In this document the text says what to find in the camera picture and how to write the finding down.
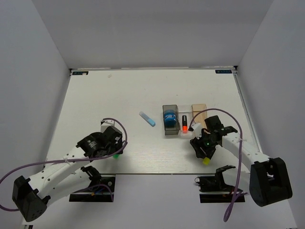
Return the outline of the yellow highlighter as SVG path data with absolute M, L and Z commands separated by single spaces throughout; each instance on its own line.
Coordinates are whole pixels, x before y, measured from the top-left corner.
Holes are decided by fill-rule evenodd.
M 204 165 L 209 165 L 209 164 L 210 164 L 210 159 L 209 159 L 208 157 L 205 157 L 205 158 L 203 159 L 203 164 L 204 164 Z

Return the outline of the orange highlighter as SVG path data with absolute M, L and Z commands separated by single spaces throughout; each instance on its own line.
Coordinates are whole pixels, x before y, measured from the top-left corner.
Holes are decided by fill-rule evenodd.
M 182 130 L 184 133 L 188 132 L 187 116 L 182 115 Z

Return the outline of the blue round jar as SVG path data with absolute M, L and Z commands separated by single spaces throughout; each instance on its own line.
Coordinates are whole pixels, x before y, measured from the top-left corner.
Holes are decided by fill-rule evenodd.
M 176 113 L 174 110 L 165 110 L 163 114 L 164 126 L 172 128 L 176 125 Z

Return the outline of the light blue highlighter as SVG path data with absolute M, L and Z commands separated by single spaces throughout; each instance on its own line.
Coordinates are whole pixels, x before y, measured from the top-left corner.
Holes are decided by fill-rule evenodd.
M 156 123 L 144 112 L 140 111 L 139 112 L 140 117 L 142 117 L 150 126 L 154 127 Z

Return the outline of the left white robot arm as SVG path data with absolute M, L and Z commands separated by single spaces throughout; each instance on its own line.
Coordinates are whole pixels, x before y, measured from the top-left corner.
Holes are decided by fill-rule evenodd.
M 63 162 L 54 162 L 41 172 L 14 181 L 12 200 L 26 222 L 39 218 L 52 203 L 74 192 L 106 189 L 99 171 L 90 163 L 98 158 L 122 154 L 127 144 L 126 130 L 110 125 L 103 132 L 94 132 L 65 155 Z

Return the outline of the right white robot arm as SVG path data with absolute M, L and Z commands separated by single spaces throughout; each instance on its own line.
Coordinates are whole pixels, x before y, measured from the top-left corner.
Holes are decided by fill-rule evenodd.
M 201 123 L 189 127 L 194 135 L 190 144 L 196 157 L 208 164 L 217 146 L 240 157 L 250 171 L 249 191 L 254 202 L 264 207 L 293 195 L 286 164 L 283 159 L 271 158 L 240 138 L 239 132 L 232 126 L 225 127 L 218 116 L 205 119 L 206 128 Z

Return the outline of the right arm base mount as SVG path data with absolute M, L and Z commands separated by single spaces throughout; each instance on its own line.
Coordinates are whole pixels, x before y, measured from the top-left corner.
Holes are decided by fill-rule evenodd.
M 200 203 L 230 203 L 232 201 L 235 186 L 226 184 L 224 179 L 224 172 L 230 169 L 235 169 L 235 166 L 226 165 L 216 169 L 214 174 L 194 179 L 195 184 L 199 187 Z

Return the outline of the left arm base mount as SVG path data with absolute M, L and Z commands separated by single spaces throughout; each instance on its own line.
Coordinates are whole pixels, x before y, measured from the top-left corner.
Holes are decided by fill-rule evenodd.
M 114 201 L 116 176 L 102 176 L 97 184 L 70 194 L 69 202 L 112 203 Z

